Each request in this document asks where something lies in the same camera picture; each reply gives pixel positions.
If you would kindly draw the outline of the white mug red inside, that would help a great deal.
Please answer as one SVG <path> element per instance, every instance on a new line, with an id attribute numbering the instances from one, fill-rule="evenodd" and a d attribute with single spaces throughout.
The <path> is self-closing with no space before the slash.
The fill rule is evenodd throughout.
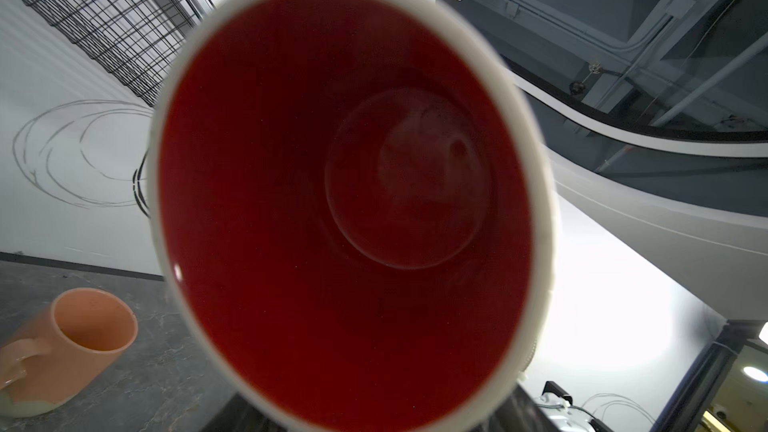
<path id="1" fill-rule="evenodd" d="M 145 192 L 190 331 L 290 431 L 468 431 L 551 303 L 542 135 L 435 0 L 224 0 L 165 79 Z"/>

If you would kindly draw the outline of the peach mug grey base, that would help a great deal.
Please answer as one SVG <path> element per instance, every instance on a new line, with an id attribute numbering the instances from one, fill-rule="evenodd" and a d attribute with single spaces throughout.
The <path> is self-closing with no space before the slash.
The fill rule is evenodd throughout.
<path id="1" fill-rule="evenodd" d="M 85 389 L 135 341 L 138 320 L 115 295 L 63 292 L 1 345 L 1 415 L 48 413 Z"/>

